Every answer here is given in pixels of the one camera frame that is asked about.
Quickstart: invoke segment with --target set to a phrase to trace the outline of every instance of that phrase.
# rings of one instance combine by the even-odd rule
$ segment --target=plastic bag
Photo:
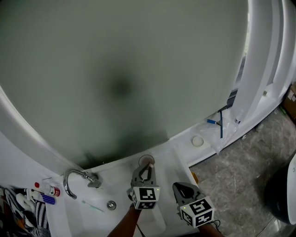
[[[235,134],[238,128],[238,123],[231,122],[228,118],[225,118],[222,111],[222,138],[221,127],[218,124],[208,123],[207,119],[213,121],[220,121],[220,112],[208,117],[203,123],[196,126],[195,131],[215,150],[217,155],[227,145],[231,137]]]

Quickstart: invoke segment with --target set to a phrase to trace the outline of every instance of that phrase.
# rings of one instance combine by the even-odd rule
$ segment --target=drain
[[[116,208],[115,201],[109,201],[109,202],[107,202],[107,208],[110,209],[110,210],[114,210]]]

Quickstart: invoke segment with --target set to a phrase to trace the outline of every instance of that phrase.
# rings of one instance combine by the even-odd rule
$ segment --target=box
[[[160,187],[134,187],[132,199],[135,209],[154,209],[160,194]]]
[[[284,99],[283,107],[287,113],[296,120],[296,83],[290,86],[287,97]]]
[[[214,220],[214,206],[209,196],[181,206],[181,218],[193,228]]]

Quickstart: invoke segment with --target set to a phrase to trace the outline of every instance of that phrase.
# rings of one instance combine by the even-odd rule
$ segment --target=cable
[[[143,234],[142,230],[140,229],[140,227],[139,227],[138,223],[137,223],[137,227],[138,227],[138,229],[139,229],[139,231],[140,231],[140,233],[141,233],[142,237],[146,237],[146,236]]]
[[[223,138],[223,117],[222,117],[222,110],[220,110],[220,138]]]
[[[268,224],[269,224],[271,221],[273,221],[274,218],[272,218],[272,219],[267,223],[267,225],[264,227],[264,229],[263,229],[262,231],[260,231],[259,234],[256,235],[256,237],[259,236],[259,235],[260,235],[260,234],[261,234],[261,233],[267,228]]]
[[[219,228],[219,226],[221,225],[221,221],[220,221],[220,220],[214,220],[214,221],[212,221],[212,222],[210,222],[210,223],[213,223],[213,224],[215,225],[217,231],[219,231],[218,228]]]

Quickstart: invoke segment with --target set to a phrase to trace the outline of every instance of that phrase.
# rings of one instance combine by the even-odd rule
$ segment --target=fiducial marker cube
[[[182,219],[194,228],[213,221],[214,210],[209,196],[180,207]]]
[[[135,209],[154,209],[160,194],[160,187],[134,187],[132,199]]]

